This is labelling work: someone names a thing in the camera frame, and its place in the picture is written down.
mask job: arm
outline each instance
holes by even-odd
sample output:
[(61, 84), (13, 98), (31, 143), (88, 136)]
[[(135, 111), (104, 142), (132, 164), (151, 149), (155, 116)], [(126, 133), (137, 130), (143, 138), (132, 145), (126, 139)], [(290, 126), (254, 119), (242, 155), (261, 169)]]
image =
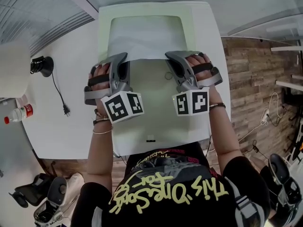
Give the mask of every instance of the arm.
[[(210, 62), (207, 55), (204, 57), (193, 55), (187, 58), (190, 66), (195, 66)], [(203, 80), (211, 77), (210, 71), (202, 71), (196, 74), (197, 80)], [(215, 86), (209, 89), (209, 104), (221, 103), (222, 99)], [(216, 107), (209, 112), (210, 126), (214, 141), (214, 148), (218, 155), (218, 162), (221, 172), (225, 169), (227, 163), (238, 156), (242, 156), (237, 136), (232, 128), (226, 110), (223, 107)]]
[[(94, 77), (108, 73), (109, 65), (98, 67)], [(99, 83), (92, 87), (93, 90), (101, 90), (109, 87), (109, 83)], [(97, 110), (102, 115), (107, 115), (103, 103), (96, 100)], [(110, 121), (99, 122), (94, 126), (94, 132), (107, 132), (112, 128)], [(113, 169), (113, 141), (111, 131), (106, 134), (93, 134), (90, 142), (89, 157), (87, 163), (87, 175), (85, 182), (94, 182), (105, 186), (112, 192)]]

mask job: black t-shirt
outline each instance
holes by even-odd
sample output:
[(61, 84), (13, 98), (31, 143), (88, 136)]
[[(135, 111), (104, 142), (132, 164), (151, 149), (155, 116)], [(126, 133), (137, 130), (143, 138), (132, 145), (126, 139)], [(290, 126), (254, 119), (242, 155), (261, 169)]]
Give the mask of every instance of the black t-shirt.
[(232, 159), (223, 176), (209, 168), (198, 143), (134, 155), (113, 195), (98, 183), (83, 185), (72, 227), (237, 226), (232, 181), (242, 196), (260, 205), (268, 218), (266, 183), (245, 157)]

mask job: white paper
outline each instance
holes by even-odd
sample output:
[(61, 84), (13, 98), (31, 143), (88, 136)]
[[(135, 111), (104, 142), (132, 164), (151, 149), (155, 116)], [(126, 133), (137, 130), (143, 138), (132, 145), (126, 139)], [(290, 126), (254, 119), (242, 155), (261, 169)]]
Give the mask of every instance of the white paper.
[(127, 52), (126, 61), (167, 59), (167, 51), (187, 50), (181, 19), (175, 16), (137, 16), (113, 19), (108, 57)]

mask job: gold bracelet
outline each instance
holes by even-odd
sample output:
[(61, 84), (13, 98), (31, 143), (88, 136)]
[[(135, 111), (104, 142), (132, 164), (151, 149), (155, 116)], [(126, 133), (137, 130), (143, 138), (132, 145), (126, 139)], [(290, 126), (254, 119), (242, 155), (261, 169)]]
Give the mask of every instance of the gold bracelet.
[(113, 127), (109, 130), (109, 131), (106, 131), (106, 132), (101, 132), (101, 133), (98, 133), (98, 132), (94, 132), (93, 130), (93, 134), (97, 134), (97, 135), (100, 135), (100, 134), (106, 134), (106, 133), (109, 133), (113, 130)]

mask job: bottle cap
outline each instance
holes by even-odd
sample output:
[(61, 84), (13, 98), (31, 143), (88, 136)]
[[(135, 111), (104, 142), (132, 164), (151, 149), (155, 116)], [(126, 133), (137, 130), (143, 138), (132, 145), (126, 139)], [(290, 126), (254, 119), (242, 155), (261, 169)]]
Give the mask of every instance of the bottle cap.
[(5, 124), (9, 124), (9, 118), (8, 118), (8, 117), (5, 117), (5, 118), (4, 118), (4, 122), (5, 122)]

